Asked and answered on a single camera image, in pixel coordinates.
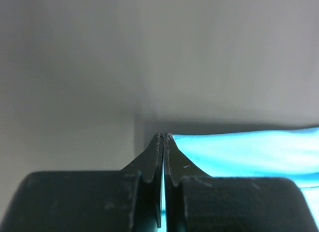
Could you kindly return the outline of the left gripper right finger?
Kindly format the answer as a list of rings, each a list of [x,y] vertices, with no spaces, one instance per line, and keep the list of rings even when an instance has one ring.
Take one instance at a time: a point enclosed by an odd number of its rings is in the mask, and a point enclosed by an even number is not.
[[[167,231],[186,232],[182,178],[210,176],[181,152],[171,133],[164,134],[163,172]]]

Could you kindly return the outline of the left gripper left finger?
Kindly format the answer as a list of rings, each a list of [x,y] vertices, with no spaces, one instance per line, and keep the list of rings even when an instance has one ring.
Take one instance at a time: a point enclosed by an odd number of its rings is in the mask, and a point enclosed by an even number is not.
[[[156,133],[146,149],[121,169],[138,175],[130,215],[133,229],[161,227],[162,163],[163,134]]]

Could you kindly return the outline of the bright cyan t shirt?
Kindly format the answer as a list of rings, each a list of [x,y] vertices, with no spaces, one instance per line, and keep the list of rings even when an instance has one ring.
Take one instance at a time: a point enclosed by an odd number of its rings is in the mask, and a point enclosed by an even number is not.
[[[319,129],[172,137],[194,164],[216,177],[285,177],[319,219]]]

